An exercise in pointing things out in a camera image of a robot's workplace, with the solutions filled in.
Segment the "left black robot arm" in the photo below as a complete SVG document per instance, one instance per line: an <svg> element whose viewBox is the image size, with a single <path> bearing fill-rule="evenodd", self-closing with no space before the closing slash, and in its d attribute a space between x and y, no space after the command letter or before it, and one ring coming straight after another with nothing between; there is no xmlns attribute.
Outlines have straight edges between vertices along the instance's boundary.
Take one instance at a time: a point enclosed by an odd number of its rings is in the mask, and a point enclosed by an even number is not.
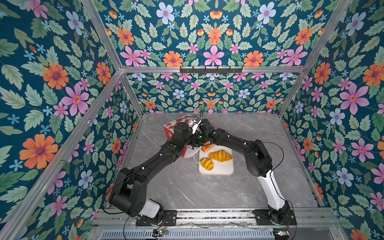
<svg viewBox="0 0 384 240"><path fill-rule="evenodd" d="M187 145L200 147L204 144L204 124L205 120L201 118L192 126L178 122L174 134L158 153L139 166L121 169L114 186L109 190L109 204L130 217L142 215L150 219L161 218L164 207L147 198L148 184L165 167L174 163Z"/></svg>

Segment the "orange fake bread roll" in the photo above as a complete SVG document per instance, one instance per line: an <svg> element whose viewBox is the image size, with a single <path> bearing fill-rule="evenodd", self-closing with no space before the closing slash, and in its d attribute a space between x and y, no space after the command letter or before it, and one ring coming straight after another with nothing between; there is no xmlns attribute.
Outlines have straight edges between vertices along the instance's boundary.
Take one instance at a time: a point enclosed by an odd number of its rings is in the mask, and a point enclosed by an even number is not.
<svg viewBox="0 0 384 240"><path fill-rule="evenodd" d="M233 159L233 156L224 150L213 152L209 154L209 158L217 162L227 162Z"/></svg>

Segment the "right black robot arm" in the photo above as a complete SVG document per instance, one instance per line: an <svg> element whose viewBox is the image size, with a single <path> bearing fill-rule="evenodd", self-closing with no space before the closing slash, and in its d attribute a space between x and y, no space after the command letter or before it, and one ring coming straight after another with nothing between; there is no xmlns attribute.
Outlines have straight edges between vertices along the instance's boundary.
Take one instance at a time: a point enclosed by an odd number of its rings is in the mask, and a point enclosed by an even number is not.
<svg viewBox="0 0 384 240"><path fill-rule="evenodd" d="M197 134L200 144L208 142L224 146L245 157L247 170L259 180L265 192L272 217L282 217L289 212L289 203L282 197L273 174L272 158L262 141L244 140L223 129L215 129L207 119L195 123L192 129L193 133Z"/></svg>

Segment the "red white paper bag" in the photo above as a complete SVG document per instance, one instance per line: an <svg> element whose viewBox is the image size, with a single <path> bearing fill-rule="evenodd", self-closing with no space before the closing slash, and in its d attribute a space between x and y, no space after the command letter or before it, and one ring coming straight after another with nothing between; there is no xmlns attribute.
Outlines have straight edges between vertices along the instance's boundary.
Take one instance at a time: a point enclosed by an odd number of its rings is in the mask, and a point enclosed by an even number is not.
<svg viewBox="0 0 384 240"><path fill-rule="evenodd" d="M197 125L200 122L201 122L200 117L198 117L196 115L184 115L184 116L178 117L175 120L164 124L164 130L166 133L166 137L168 140L170 140L172 138L172 136L174 135L174 132L175 132L174 128L176 127L176 125L178 123L186 123L193 130L197 130L197 128L198 128ZM201 148L202 147L193 147L191 145L187 145L186 147L184 147L182 157L184 159L194 157L196 154L199 153Z"/></svg>

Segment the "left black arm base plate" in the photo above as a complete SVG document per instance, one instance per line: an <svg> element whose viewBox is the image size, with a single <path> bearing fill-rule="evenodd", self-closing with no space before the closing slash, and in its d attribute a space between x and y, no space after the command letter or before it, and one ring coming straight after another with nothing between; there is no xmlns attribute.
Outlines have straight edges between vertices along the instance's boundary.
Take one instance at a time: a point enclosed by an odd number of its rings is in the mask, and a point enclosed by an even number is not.
<svg viewBox="0 0 384 240"><path fill-rule="evenodd" d="M137 227L173 227L176 225L177 220L176 210L160 210L154 218L149 218L144 215L139 215L136 220Z"/></svg>

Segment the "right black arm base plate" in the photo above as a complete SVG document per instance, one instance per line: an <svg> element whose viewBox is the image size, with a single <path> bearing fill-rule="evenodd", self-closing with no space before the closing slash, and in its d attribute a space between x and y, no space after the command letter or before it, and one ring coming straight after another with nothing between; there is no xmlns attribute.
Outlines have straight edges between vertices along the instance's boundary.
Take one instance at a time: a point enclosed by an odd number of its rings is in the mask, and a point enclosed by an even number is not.
<svg viewBox="0 0 384 240"><path fill-rule="evenodd" d="M267 209L253 210L252 213L255 215L255 219L258 226L267 226L267 225L295 226L297 224L296 216L292 210L288 211L288 214L285 216L281 224L278 224L272 221L270 211Z"/></svg>

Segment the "round striped fake bun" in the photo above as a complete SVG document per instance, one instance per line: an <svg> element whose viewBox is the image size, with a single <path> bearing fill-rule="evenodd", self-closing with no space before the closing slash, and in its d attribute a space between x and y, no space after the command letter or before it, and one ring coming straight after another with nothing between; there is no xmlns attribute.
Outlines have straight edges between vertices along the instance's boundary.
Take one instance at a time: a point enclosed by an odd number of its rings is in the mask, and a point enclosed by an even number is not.
<svg viewBox="0 0 384 240"><path fill-rule="evenodd" d="M201 163L201 167L207 171L212 171L214 169L214 164L210 158L205 158Z"/></svg>

